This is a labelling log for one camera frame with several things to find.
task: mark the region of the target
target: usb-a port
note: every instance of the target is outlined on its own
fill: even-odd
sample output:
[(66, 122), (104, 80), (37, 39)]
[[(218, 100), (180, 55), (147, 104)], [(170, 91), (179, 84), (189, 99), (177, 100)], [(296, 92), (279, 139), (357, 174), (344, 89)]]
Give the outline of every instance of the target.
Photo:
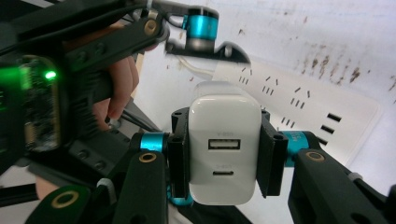
[(240, 149), (240, 139), (209, 139), (209, 149)]

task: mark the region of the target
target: teal joint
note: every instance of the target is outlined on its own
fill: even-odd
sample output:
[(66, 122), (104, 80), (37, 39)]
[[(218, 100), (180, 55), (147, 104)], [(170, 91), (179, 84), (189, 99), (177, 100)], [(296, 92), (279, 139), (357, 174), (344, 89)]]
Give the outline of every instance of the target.
[(187, 38), (215, 40), (218, 35), (219, 20), (207, 16), (189, 16), (183, 21)]
[(140, 148), (150, 151), (163, 152), (163, 136), (164, 133), (145, 133), (140, 141)]
[(167, 188), (166, 195), (168, 197), (168, 200), (172, 204), (175, 204), (175, 205), (178, 205), (178, 206), (187, 206), (187, 205), (191, 205), (194, 202), (194, 200), (192, 199), (190, 194), (187, 197), (187, 199), (184, 199), (184, 198), (173, 198), (171, 196), (171, 188), (170, 187)]
[(303, 132), (282, 132), (289, 138), (288, 142), (288, 159), (286, 160), (286, 167), (294, 167), (294, 158), (297, 153), (304, 148), (309, 148), (308, 140)]
[(189, 20), (189, 16), (188, 15), (184, 15), (183, 17), (183, 24), (181, 25), (181, 29), (183, 30), (187, 30), (187, 21)]

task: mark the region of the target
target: human hand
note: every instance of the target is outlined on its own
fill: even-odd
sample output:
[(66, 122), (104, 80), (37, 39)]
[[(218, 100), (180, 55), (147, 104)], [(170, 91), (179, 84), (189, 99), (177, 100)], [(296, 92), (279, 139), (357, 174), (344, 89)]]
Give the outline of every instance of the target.
[[(78, 48), (87, 44), (94, 39), (107, 35), (115, 30), (121, 29), (122, 24), (116, 22), (104, 30), (94, 32), (92, 34), (84, 35), (78, 39), (64, 43), (67, 51)], [(105, 118), (119, 119), (123, 108), (131, 99), (131, 93), (139, 83), (139, 75), (137, 73), (134, 59), (129, 56), (116, 63), (111, 64), (107, 68), (108, 73), (113, 80), (113, 96), (111, 99), (106, 99), (93, 105), (92, 113), (96, 116), (99, 128), (107, 130), (108, 125), (105, 123)]]

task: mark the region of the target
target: white power adapter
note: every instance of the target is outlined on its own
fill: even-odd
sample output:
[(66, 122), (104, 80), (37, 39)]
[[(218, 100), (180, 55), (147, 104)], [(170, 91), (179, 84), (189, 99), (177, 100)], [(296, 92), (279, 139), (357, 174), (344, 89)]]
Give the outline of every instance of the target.
[(189, 111), (192, 198), (202, 204), (236, 205), (253, 195), (262, 111), (229, 82), (195, 88)]

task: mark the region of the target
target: brass screw insert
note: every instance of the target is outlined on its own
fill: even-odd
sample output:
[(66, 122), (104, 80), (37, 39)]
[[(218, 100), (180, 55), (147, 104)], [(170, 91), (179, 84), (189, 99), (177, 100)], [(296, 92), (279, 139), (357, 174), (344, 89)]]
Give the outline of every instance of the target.
[(320, 153), (317, 152), (307, 152), (305, 154), (311, 161), (324, 161), (324, 156), (322, 156)]
[(78, 199), (78, 192), (69, 190), (56, 196), (51, 203), (53, 208), (65, 208)]
[(149, 20), (145, 24), (145, 34), (153, 35), (155, 30), (157, 29), (157, 22), (155, 20)]
[(157, 156), (151, 152), (145, 153), (139, 157), (141, 162), (152, 162), (155, 161), (155, 159), (157, 159)]

